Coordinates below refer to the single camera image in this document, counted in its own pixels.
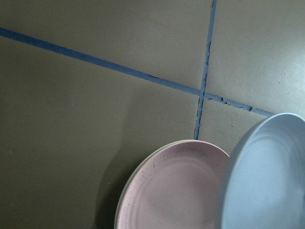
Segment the blue plate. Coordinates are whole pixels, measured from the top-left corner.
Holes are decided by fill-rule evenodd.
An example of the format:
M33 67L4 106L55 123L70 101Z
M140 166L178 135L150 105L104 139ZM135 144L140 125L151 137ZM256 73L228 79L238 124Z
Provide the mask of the blue plate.
M304 118L276 114L241 138L223 175L215 224L218 229L304 228Z

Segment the pink plate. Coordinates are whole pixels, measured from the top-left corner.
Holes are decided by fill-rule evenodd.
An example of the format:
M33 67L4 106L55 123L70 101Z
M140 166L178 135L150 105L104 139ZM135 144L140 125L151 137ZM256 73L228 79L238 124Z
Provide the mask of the pink plate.
M229 161L204 141L172 146L138 171L122 202L118 229L213 229Z

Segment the cream plate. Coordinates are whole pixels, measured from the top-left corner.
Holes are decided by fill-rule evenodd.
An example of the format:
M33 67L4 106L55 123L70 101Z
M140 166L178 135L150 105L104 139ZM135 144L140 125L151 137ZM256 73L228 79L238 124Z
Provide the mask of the cream plate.
M156 149L154 152L152 152L151 154L149 154L137 167L136 169L131 173L130 177L128 178L126 184L124 185L124 188L120 194L120 198L118 200L118 204L117 204L117 207L116 207L116 211L115 211L115 218L114 218L114 226L113 228L114 229L117 229L118 228L118 218L119 218L119 214L120 214L120 210L121 210L121 207L122 207L122 202L123 202L123 199L125 197L125 194L127 192L127 189L129 188L130 184L132 183L134 177L136 176L136 174L138 173L138 171L141 169L141 167L148 161L150 160L151 157L153 157L154 155L158 154L159 152L162 152L172 146L175 146L175 145L181 145L183 143L188 143L188 142L197 142L197 140L193 140L193 139L185 139L185 140L179 140L179 141L175 141L175 142L172 142L172 143L169 143L167 145L164 145L158 149Z

